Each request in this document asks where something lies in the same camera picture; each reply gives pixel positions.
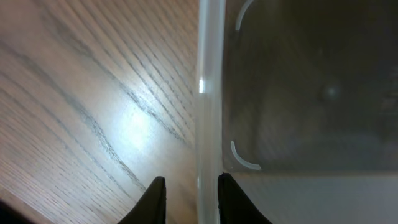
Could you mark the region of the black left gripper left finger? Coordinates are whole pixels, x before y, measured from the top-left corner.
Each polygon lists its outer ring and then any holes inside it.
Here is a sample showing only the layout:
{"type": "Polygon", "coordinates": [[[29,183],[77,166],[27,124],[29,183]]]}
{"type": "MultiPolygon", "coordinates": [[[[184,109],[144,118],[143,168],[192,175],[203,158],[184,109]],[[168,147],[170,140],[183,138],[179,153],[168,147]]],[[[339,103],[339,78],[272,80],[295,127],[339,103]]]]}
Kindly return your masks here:
{"type": "Polygon", "coordinates": [[[166,224],[165,177],[156,177],[133,209],[118,224],[166,224]]]}

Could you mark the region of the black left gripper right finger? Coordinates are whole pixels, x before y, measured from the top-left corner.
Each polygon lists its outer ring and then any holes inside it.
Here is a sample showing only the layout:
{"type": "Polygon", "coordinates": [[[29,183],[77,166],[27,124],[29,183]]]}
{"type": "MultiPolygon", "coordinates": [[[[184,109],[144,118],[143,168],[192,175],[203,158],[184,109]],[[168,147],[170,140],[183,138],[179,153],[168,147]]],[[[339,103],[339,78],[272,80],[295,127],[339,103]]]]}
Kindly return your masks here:
{"type": "Polygon", "coordinates": [[[221,224],[272,224],[229,173],[218,177],[218,208],[221,224]]]}

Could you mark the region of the clear plastic storage container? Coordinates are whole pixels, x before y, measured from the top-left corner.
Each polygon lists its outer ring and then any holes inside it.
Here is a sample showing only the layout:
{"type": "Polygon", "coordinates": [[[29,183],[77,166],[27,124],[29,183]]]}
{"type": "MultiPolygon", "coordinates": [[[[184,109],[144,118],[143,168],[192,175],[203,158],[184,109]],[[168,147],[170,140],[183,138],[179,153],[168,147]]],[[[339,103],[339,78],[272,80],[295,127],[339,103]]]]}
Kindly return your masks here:
{"type": "Polygon", "coordinates": [[[200,1],[197,213],[229,173],[272,223],[397,222],[397,2],[200,1]]]}

